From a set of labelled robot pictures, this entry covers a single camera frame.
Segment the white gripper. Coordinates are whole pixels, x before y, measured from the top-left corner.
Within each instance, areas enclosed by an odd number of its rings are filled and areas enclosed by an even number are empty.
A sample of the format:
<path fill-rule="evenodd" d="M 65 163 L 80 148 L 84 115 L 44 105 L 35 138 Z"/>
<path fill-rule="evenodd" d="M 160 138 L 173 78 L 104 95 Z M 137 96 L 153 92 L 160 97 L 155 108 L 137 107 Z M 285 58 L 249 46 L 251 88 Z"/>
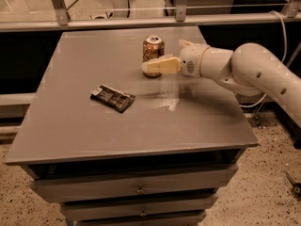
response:
<path fill-rule="evenodd" d="M 207 44 L 192 44 L 188 40 L 179 40 L 180 59 L 175 56 L 156 58 L 142 64 L 142 71 L 146 74 L 175 74 L 181 70 L 185 76 L 200 77 L 200 61 L 207 49 Z"/>

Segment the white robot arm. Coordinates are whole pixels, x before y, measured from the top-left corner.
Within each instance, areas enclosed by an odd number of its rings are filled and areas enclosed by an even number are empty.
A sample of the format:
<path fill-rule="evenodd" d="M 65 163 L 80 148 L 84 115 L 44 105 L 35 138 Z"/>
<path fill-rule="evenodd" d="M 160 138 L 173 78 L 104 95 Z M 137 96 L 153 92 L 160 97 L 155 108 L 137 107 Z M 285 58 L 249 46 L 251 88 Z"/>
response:
<path fill-rule="evenodd" d="M 146 61 L 142 72 L 208 78 L 244 96 L 263 92 L 301 126 L 301 78 L 265 47 L 245 43 L 232 51 L 187 40 L 181 40 L 180 46 L 178 56 L 169 54 Z"/>

